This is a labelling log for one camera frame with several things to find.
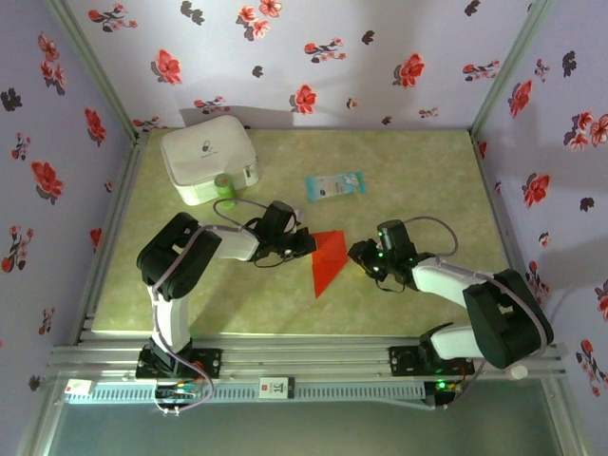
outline table surface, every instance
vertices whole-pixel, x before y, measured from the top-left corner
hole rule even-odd
[[[160,139],[172,130],[155,130],[123,218],[93,323],[96,332],[150,331],[152,310],[135,260],[142,247],[178,212],[219,222],[211,202],[185,205],[162,161]],[[283,200],[304,213],[312,233],[343,230],[350,247],[373,238],[389,219],[438,217],[456,231],[460,250],[451,261],[469,268],[506,267],[468,134],[443,131],[248,130],[261,178],[239,191],[242,198]],[[367,192],[307,202],[305,178],[361,171]],[[260,216],[240,203],[227,213],[243,222]],[[452,247],[440,225],[408,225],[419,252]],[[190,294],[193,335],[374,334],[419,335],[442,323],[467,322],[461,307],[432,294],[378,290],[353,262],[325,293],[314,298],[312,258],[305,256],[274,269],[212,259]]]

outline black bracket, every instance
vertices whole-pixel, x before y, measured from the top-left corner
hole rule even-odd
[[[390,374],[393,377],[467,376],[475,373],[473,362],[465,358],[439,360],[431,367],[420,355],[419,346],[389,347]]]
[[[192,364],[199,365],[211,378],[219,378],[221,368],[220,349],[190,349],[186,359]],[[154,379],[195,379],[199,374],[179,363],[177,371],[169,370],[166,365],[150,348],[140,351],[135,378]]]

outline blue package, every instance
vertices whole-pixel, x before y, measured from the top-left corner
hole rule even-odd
[[[364,194],[365,183],[361,171],[335,174],[333,176],[316,176],[306,178],[306,191],[309,202],[339,195]]]

